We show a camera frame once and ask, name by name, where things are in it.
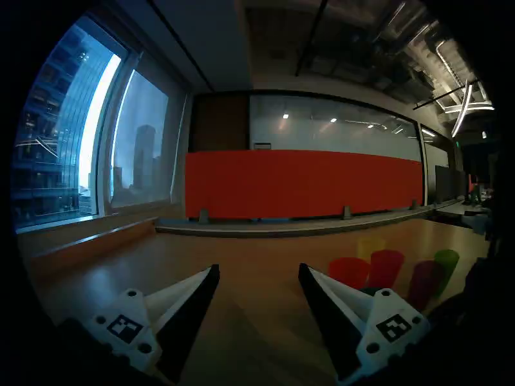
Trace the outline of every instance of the window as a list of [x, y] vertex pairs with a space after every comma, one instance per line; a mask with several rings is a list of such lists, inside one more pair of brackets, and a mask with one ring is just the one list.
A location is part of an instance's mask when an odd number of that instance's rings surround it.
[[127, 84], [115, 126], [112, 208], [170, 200], [186, 92], [144, 55]]
[[17, 228], [97, 213], [90, 181], [93, 143], [126, 53], [83, 17], [43, 65], [14, 145], [11, 197]]
[[250, 148], [372, 154], [421, 162], [415, 125], [368, 107], [306, 96], [252, 95]]

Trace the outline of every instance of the exposed ceiling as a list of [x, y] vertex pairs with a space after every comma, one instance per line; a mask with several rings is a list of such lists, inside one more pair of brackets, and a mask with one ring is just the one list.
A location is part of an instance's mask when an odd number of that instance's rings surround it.
[[[300, 77], [355, 82], [413, 107], [476, 80], [446, 28], [417, 0], [329, 0], [311, 41], [320, 0], [246, 0], [244, 5], [252, 65], [266, 57], [265, 71], [273, 61], [285, 73], [299, 69]], [[446, 107], [461, 105], [463, 90], [437, 102], [438, 119], [447, 127], [456, 122], [459, 108]], [[482, 106], [491, 107], [475, 83], [470, 102], [485, 101]]]

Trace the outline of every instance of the green cup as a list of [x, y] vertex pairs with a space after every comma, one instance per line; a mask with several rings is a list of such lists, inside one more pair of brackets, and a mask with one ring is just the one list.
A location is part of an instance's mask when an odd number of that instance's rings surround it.
[[453, 250], [442, 250], [435, 253], [435, 262], [444, 267], [444, 276], [435, 291], [435, 297], [439, 297], [444, 292], [445, 287], [447, 287], [447, 284], [453, 275], [456, 264], [458, 264], [458, 260], [460, 260], [460, 255], [458, 255], [458, 252]]

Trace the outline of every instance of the desk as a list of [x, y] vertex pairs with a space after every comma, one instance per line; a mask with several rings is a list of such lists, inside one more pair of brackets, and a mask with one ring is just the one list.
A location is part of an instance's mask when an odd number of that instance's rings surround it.
[[381, 237], [406, 256], [394, 290], [406, 295], [414, 265], [441, 249], [460, 261], [442, 298], [460, 291], [488, 243], [471, 229], [422, 219], [342, 234], [283, 239], [218, 239], [153, 234], [93, 264], [38, 283], [55, 322], [88, 318], [128, 287], [152, 293], [211, 264], [220, 284], [182, 374], [181, 385], [334, 385], [335, 371], [305, 300], [300, 262], [327, 272], [355, 256], [362, 236]]

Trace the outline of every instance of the orange partition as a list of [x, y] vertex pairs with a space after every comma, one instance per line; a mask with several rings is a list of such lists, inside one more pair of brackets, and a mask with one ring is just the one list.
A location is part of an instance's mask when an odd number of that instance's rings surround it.
[[208, 151], [186, 155], [186, 216], [312, 217], [422, 204], [418, 161], [330, 151]]

